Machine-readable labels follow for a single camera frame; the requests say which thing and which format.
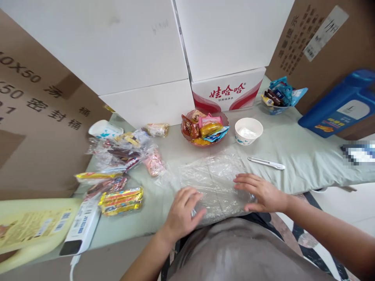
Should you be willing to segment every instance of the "power cord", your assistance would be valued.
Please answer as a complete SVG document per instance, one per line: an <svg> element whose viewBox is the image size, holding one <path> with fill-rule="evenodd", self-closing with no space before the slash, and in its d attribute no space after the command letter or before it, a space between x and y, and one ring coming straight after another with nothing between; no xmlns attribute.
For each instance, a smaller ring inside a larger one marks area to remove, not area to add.
<svg viewBox="0 0 375 281"><path fill-rule="evenodd" d="M70 281L73 281L74 267L79 262L80 258L81 258L81 255L76 255L76 256L73 256L73 258L71 259L71 262L70 262L70 274L69 274Z"/></svg>

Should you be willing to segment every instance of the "wahaha box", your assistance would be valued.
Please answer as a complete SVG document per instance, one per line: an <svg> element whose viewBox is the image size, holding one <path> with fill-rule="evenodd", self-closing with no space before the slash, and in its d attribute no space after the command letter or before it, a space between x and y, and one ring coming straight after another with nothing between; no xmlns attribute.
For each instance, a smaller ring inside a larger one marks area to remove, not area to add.
<svg viewBox="0 0 375 281"><path fill-rule="evenodd" d="M208 112L234 110L253 105L266 68L257 68L191 83L196 108Z"/></svg>

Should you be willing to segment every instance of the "white paper cup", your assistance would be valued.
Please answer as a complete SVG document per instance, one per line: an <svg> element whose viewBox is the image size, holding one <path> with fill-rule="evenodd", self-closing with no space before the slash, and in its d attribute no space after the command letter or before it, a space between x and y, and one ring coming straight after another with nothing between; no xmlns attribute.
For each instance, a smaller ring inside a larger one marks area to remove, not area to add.
<svg viewBox="0 0 375 281"><path fill-rule="evenodd" d="M262 124L254 118L242 118L234 125L236 142L240 145L249 145L263 133Z"/></svg>
<svg viewBox="0 0 375 281"><path fill-rule="evenodd" d="M89 134L98 139L112 139L117 135L124 133L123 128L112 125L107 120L100 120L92 125L89 129Z"/></svg>

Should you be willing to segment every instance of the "light green tablecloth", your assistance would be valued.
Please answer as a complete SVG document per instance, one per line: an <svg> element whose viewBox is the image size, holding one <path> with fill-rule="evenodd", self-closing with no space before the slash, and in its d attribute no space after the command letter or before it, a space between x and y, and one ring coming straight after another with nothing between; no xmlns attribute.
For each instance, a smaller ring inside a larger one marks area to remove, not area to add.
<svg viewBox="0 0 375 281"><path fill-rule="evenodd" d="M269 85L265 77L259 93ZM189 164L199 158L213 155L230 148L240 155L247 172L255 173L272 182L276 187L289 194L297 194L312 189L329 186L347 186L366 182L375 182L375 167L353 168L345 165L340 146L345 141L337 136L323 139L297 124L301 115L295 108L288 109L277 116L269 115L257 99L252 108L225 113L230 130L217 146L197 148L189 144L182 136L180 125L170 127L166 138L155 139L159 145L163 160L176 173L179 166ZM259 120L264 127L262 136L249 146L240 146L234 139L234 124L243 117ZM114 125L132 130L116 114L111 118ZM253 163L247 157L253 156L284 164L284 171ZM94 171L93 161L88 171ZM175 191L170 187L155 185L146 167L139 165L130 175L145 188L145 204L138 213L102 217L97 226L90 249L100 248L119 241L155 233L164 223L173 201ZM81 186L76 196L82 196L87 187ZM59 249L54 250L41 260L56 257Z"/></svg>

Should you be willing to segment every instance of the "blue plastic jug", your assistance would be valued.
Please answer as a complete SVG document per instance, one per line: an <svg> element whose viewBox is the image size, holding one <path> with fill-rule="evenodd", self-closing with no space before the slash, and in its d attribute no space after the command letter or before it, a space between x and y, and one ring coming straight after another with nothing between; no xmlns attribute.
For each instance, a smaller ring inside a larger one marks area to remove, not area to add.
<svg viewBox="0 0 375 281"><path fill-rule="evenodd" d="M359 69L336 85L298 124L327 138L375 113L375 93L368 87L375 72Z"/></svg>

